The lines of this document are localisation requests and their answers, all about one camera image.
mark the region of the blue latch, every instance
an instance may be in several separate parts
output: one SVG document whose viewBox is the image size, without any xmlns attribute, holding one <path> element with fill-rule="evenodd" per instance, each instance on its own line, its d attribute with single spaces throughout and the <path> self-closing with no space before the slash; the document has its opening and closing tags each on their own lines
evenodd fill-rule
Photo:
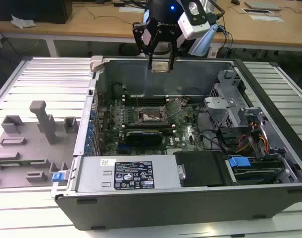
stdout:
<svg viewBox="0 0 302 238">
<path fill-rule="evenodd" d="M 231 167 L 250 167 L 251 166 L 248 157 L 245 157 L 245 156 L 232 157 L 228 161 L 229 161 Z"/>
<path fill-rule="evenodd" d="M 64 181 L 65 172 L 56 172 L 52 176 L 52 182 L 62 182 Z"/>
</svg>

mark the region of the desktop computer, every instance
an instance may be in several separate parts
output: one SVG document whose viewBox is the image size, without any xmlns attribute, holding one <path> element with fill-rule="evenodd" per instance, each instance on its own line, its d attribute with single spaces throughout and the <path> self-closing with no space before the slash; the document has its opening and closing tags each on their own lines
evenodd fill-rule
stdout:
<svg viewBox="0 0 302 238">
<path fill-rule="evenodd" d="M 0 0 L 0 21 L 10 21 L 14 15 L 36 22 L 63 24 L 72 11 L 72 0 Z"/>
</svg>

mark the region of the warning label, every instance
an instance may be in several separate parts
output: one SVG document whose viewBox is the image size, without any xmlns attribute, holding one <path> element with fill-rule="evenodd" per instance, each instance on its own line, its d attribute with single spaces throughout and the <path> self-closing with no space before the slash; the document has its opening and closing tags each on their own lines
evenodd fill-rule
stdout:
<svg viewBox="0 0 302 238">
<path fill-rule="evenodd" d="M 116 162 L 116 190 L 154 188 L 152 161 Z"/>
</svg>

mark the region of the robot logo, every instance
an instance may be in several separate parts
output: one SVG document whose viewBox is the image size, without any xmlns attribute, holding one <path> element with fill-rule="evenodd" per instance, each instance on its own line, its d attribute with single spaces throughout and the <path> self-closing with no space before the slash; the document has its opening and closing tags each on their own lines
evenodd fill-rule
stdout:
<svg viewBox="0 0 302 238">
<path fill-rule="evenodd" d="M 158 21 L 157 22 L 157 27 L 159 27 L 159 26 L 178 26 L 178 24 L 163 23 L 163 22 Z"/>
</svg>

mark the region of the green circuit board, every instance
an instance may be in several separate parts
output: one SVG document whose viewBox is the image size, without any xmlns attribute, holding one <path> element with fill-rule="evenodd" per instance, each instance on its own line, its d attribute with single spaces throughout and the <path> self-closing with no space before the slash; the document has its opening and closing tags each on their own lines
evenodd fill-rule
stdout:
<svg viewBox="0 0 302 238">
<path fill-rule="evenodd" d="M 101 154 L 112 155 L 166 155 L 177 151 L 205 150 L 200 133 L 193 122 L 197 104 L 187 104 L 183 99 L 173 99 L 160 107 L 127 107 L 118 100 L 109 104 L 107 119 L 101 130 Z M 145 125 L 148 123 L 173 125 L 169 133 L 163 133 L 162 142 L 158 146 L 127 146 L 122 124 Z"/>
</svg>

